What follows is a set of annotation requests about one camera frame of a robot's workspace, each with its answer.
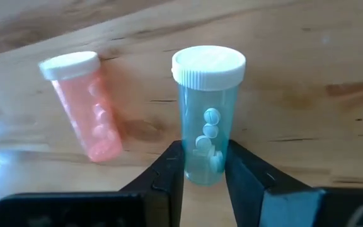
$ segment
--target white cap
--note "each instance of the white cap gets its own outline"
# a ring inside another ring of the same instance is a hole
[[[175,53],[171,71],[175,81],[187,88],[221,91],[239,85],[245,67],[246,58],[237,50],[204,45]]]
[[[38,64],[47,80],[71,79],[96,72],[100,67],[98,54],[93,51],[64,54]]]

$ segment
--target blue pill bottle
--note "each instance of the blue pill bottle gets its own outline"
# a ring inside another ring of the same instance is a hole
[[[246,58],[219,46],[183,49],[172,58],[178,83],[185,175],[198,185],[222,178],[238,86]]]

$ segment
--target round pill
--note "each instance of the round pill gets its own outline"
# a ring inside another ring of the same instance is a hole
[[[108,125],[100,124],[93,129],[93,136],[104,138],[108,132]]]
[[[215,108],[209,108],[204,112],[204,120],[210,125],[217,125],[221,119],[221,114]]]
[[[218,126],[216,125],[211,125],[206,123],[204,125],[204,127],[202,128],[202,132],[204,133],[205,136],[207,136],[208,138],[215,138],[218,136]]]
[[[96,79],[94,80],[89,86],[88,86],[88,91],[89,93],[91,93],[92,96],[94,97],[99,97],[101,96],[101,91],[100,91],[100,87],[99,87],[99,83],[100,80]]]
[[[100,104],[96,104],[93,107],[93,112],[98,122],[102,124],[110,123],[110,114]]]
[[[210,150],[212,146],[211,140],[207,136],[199,136],[195,139],[195,147],[198,150]]]
[[[211,156],[209,160],[209,166],[213,173],[221,173],[223,164],[222,152],[216,151],[216,155]]]
[[[193,155],[195,157],[205,158],[207,156],[207,152],[201,149],[193,149]]]
[[[209,149],[207,156],[211,157],[215,155],[215,145],[212,145],[211,148]]]

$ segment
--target translucent orange pill bottle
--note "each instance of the translucent orange pill bottle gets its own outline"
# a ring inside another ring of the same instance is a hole
[[[39,64],[68,114],[72,127],[91,161],[118,156],[122,144],[104,89],[98,54],[76,52]]]

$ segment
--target wooden surface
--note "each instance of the wooden surface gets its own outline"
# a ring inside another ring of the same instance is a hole
[[[363,1],[107,1],[82,3],[81,15],[103,14],[86,19],[71,14],[81,1],[17,2],[0,8],[0,198],[131,181],[180,137],[171,56],[202,44],[248,60],[233,139],[310,185],[363,187]],[[87,161],[37,68],[77,50],[98,51],[110,80],[125,151],[109,163]],[[235,226],[225,183],[186,182],[181,223]]]

